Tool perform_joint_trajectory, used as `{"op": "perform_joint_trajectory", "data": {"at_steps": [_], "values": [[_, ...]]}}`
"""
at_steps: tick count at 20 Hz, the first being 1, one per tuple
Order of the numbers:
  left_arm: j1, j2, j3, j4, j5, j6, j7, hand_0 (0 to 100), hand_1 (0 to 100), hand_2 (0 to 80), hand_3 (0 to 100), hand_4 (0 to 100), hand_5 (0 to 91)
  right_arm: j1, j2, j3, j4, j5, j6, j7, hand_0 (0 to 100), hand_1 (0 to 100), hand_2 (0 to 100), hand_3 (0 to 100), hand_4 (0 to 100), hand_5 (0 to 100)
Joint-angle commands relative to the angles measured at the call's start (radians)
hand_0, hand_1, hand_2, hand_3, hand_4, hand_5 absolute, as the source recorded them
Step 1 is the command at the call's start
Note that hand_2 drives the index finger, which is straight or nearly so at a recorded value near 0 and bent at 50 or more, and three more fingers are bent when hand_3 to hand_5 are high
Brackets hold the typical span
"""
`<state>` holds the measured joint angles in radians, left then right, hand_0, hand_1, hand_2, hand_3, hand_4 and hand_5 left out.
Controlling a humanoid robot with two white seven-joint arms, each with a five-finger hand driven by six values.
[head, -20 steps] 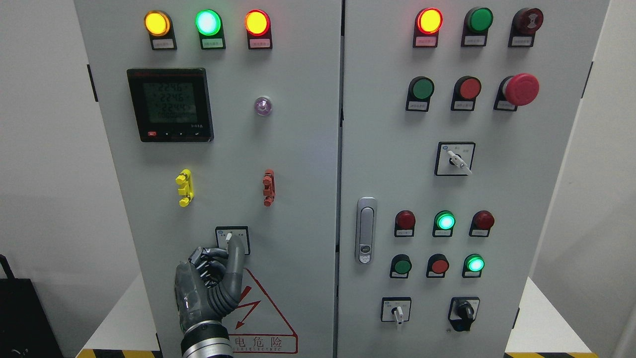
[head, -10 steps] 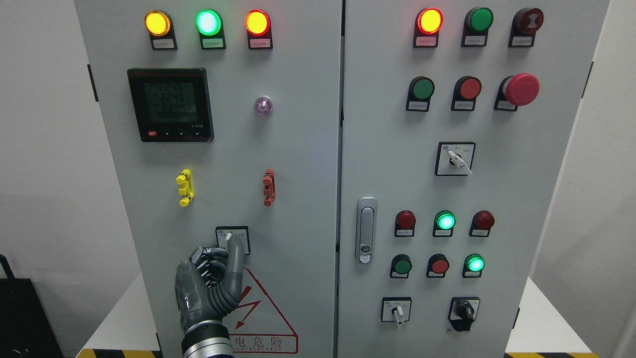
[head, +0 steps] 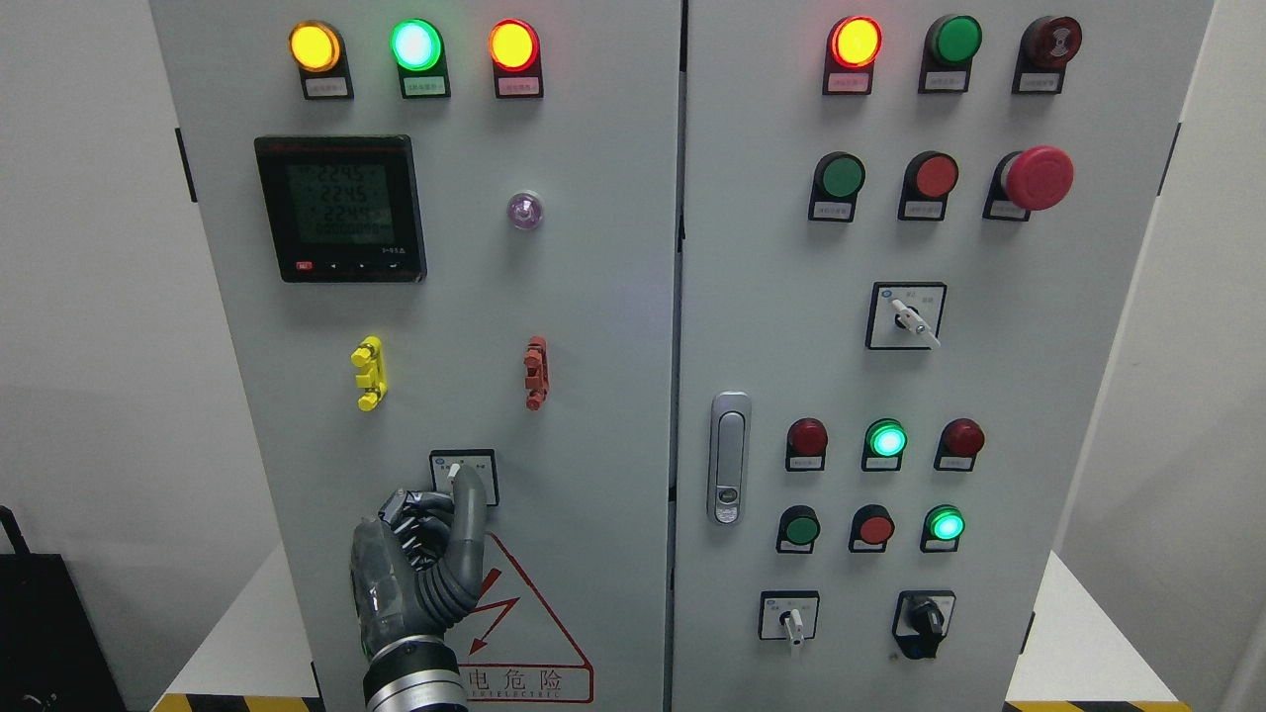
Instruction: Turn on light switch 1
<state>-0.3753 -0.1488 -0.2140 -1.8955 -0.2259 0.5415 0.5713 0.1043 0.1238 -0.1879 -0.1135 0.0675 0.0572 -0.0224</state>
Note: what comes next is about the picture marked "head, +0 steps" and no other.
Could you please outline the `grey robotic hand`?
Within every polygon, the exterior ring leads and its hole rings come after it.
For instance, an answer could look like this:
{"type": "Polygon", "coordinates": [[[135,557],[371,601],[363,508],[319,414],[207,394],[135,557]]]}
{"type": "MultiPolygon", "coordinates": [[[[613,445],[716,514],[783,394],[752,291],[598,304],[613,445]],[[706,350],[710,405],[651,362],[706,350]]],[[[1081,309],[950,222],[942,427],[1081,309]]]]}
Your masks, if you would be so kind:
{"type": "Polygon", "coordinates": [[[411,636],[442,636],[479,604],[487,490],[465,464],[451,492],[398,489],[353,532],[351,582],[366,658],[411,636]]]}

